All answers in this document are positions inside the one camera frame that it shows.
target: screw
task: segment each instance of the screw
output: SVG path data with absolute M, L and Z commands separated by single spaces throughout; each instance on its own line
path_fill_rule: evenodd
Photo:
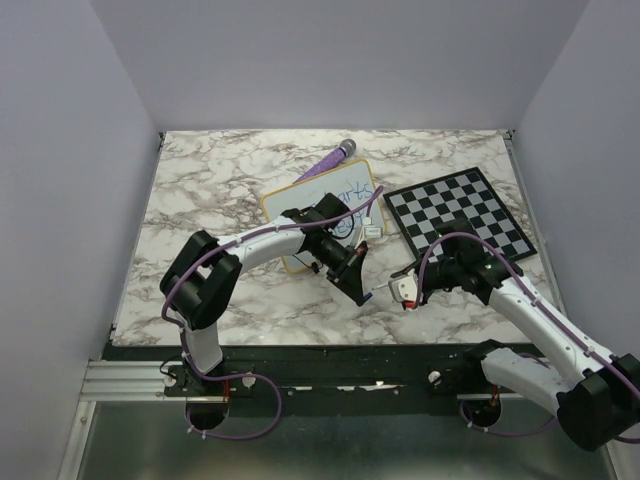
M 442 375 L 440 374 L 440 372 L 438 372 L 437 370 L 434 370 L 433 372 L 431 372 L 429 374 L 429 376 L 427 377 L 429 379 L 430 383 L 439 383 L 440 378 L 442 377 Z
M 255 383 L 256 383 L 255 377 L 244 377 L 242 379 L 242 385 L 244 385 L 247 388 L 253 387 Z
M 165 376 L 162 379 L 162 383 L 164 383 L 165 387 L 173 387 L 177 382 L 175 378 Z

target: red wire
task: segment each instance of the red wire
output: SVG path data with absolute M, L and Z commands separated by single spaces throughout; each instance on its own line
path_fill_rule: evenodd
M 229 380 L 225 380 L 222 402 L 229 403 L 230 401 L 231 401 L 231 386 L 229 385 Z
M 491 401 L 489 402 L 492 406 L 496 404 L 496 399 L 500 398 L 500 392 L 498 392 L 498 386 L 493 386 L 493 395 L 491 396 Z

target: purple microphone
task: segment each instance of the purple microphone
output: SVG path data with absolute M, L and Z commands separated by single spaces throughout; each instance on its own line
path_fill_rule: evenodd
M 353 155 L 353 152 L 356 151 L 356 142 L 347 138 L 340 142 L 340 146 L 332 151 L 329 155 L 324 157 L 318 163 L 316 163 L 313 167 L 311 167 L 305 174 L 303 174 L 298 180 L 293 183 L 301 182 L 302 180 L 306 180 L 307 178 L 318 175 L 319 173 L 326 172 L 331 170 L 332 168 L 340 165 L 345 158 Z

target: metal floor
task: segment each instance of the metal floor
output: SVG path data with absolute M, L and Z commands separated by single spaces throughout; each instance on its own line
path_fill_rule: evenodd
M 511 400 L 499 427 L 520 431 L 548 418 Z M 574 446 L 559 427 L 504 439 L 465 428 L 458 417 L 285 417 L 247 442 L 187 435 L 180 403 L 98 404 L 81 475 L 87 480 L 444 480 L 614 478 L 602 452 Z M 225 433 L 247 433 L 268 419 L 230 418 Z

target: gray wall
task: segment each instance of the gray wall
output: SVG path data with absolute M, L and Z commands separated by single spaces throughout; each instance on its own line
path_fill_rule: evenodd
M 529 106 L 515 142 L 570 317 L 615 352 L 635 355 L 639 25 L 638 2 L 593 0 Z M 634 452 L 638 458 L 637 447 Z
M 586 0 L 91 0 L 163 129 L 513 128 Z
M 0 478 L 55 478 L 106 339 L 155 126 L 86 0 L 0 6 Z

